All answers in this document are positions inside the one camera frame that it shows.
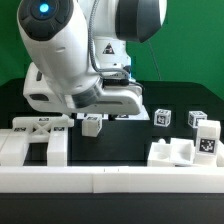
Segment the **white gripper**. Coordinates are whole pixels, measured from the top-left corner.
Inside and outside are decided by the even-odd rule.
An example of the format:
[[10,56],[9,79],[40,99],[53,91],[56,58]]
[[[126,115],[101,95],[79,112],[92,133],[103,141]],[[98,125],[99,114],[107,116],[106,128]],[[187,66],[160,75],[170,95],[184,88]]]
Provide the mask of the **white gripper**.
[[34,63],[28,68],[23,95],[40,112],[137,115],[143,108],[142,90],[134,85],[102,87],[97,83],[87,94],[56,94]]

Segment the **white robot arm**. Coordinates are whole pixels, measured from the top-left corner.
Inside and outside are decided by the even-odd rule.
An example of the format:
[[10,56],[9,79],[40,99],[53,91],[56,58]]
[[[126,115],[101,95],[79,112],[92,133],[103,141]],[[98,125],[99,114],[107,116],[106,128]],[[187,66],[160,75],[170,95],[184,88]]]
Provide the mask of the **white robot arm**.
[[22,0],[19,32],[32,59],[23,94],[41,112],[137,115],[141,84],[126,43],[161,27],[167,0]]

